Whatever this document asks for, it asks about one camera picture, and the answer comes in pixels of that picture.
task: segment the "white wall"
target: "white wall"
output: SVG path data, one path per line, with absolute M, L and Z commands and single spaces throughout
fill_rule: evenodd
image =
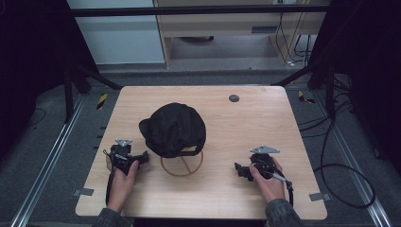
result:
M 67 0 L 71 9 L 153 7 L 151 0 Z M 77 18 L 96 64 L 164 63 L 155 16 Z

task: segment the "sleeve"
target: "sleeve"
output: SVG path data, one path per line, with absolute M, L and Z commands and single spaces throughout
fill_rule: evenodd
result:
M 131 224 L 114 210 L 103 208 L 92 227 L 131 227 Z
M 292 206 L 284 199 L 269 202 L 265 212 L 270 227 L 304 226 Z

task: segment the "wire hat stand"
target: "wire hat stand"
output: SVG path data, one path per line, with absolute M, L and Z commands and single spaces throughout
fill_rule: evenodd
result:
M 160 157 L 162 168 L 171 176 L 187 177 L 197 172 L 203 163 L 203 151 L 196 156 L 180 156 L 173 159 Z

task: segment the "human hand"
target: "human hand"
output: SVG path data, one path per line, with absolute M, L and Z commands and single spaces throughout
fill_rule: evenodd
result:
M 275 158 L 272 159 L 278 170 L 283 171 L 283 168 L 278 164 L 277 160 Z M 273 177 L 265 179 L 253 165 L 250 165 L 250 171 L 267 203 L 286 197 L 284 193 L 284 183 L 282 181 Z
M 111 170 L 112 160 L 109 156 L 106 157 L 106 162 L 107 168 Z M 135 174 L 138 170 L 138 167 L 139 162 L 135 160 L 135 162 L 132 163 L 127 176 L 120 169 L 115 169 L 112 189 L 110 191 L 110 198 L 109 203 L 107 204 L 107 208 L 114 210 L 118 214 L 121 214 L 124 203 L 133 190 L 133 185 L 135 183 Z

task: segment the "baseball cap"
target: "baseball cap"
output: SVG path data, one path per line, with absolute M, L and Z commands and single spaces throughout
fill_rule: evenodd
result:
M 194 108 L 177 102 L 166 104 L 139 122 L 139 130 L 148 148 L 163 158 L 195 156 L 206 142 L 201 116 Z

